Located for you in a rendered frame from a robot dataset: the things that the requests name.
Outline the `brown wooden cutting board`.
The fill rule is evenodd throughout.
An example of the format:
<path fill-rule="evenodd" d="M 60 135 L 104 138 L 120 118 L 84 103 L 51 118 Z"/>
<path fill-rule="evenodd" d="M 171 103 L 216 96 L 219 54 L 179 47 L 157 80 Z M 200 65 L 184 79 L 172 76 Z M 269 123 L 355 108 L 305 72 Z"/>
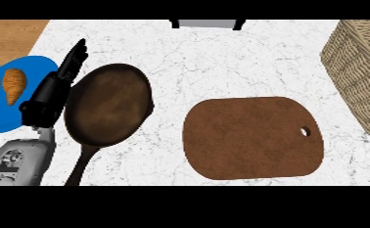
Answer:
<path fill-rule="evenodd" d="M 184 118 L 182 140 L 191 168 L 213 180 L 305 176 L 324 158 L 312 115 L 284 97 L 199 102 Z"/>

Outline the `orange croissant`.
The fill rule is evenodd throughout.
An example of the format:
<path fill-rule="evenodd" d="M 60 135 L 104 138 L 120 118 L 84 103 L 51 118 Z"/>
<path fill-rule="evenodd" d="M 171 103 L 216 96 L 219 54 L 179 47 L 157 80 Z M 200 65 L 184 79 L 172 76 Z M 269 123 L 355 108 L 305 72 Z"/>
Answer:
<path fill-rule="evenodd" d="M 2 90 L 5 92 L 7 105 L 13 106 L 28 86 L 28 79 L 19 68 L 8 68 L 2 76 Z"/>

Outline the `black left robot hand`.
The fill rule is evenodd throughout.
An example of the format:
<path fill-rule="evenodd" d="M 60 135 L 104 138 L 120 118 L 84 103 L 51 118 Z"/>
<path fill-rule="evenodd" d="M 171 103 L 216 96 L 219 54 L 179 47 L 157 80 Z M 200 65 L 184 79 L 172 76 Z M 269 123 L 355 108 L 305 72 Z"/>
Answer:
<path fill-rule="evenodd" d="M 58 119 L 72 82 L 88 58 L 85 39 L 69 50 L 57 71 L 51 71 L 36 86 L 30 98 L 20 104 L 22 125 L 48 128 Z"/>

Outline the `blue plate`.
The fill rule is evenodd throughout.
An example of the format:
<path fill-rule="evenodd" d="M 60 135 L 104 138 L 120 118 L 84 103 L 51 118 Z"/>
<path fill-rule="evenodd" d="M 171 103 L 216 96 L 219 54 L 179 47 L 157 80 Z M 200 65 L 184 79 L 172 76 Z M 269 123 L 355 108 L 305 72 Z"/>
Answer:
<path fill-rule="evenodd" d="M 7 104 L 1 85 L 2 76 L 8 68 L 17 68 L 28 80 L 26 88 L 13 106 Z M 11 131 L 22 126 L 19 105 L 30 98 L 42 78 L 51 71 L 57 71 L 57 64 L 44 56 L 22 57 L 0 67 L 0 133 Z"/>

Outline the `dark brown frying pan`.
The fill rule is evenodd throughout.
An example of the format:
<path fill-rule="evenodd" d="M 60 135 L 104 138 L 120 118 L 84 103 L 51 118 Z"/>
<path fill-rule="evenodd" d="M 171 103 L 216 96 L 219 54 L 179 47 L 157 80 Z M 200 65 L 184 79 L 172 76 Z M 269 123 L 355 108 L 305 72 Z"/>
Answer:
<path fill-rule="evenodd" d="M 122 142 L 153 112 L 148 79 L 126 64 L 94 69 L 73 85 L 64 106 L 64 127 L 81 144 L 81 156 L 66 186 L 78 186 L 95 152 Z"/>

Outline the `tan wicker basket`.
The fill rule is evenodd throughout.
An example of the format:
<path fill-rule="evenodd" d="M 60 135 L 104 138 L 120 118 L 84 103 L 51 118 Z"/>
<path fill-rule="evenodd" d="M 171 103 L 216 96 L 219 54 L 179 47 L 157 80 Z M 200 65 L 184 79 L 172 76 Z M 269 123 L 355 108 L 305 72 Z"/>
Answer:
<path fill-rule="evenodd" d="M 340 20 L 321 63 L 342 100 L 370 134 L 370 20 Z"/>

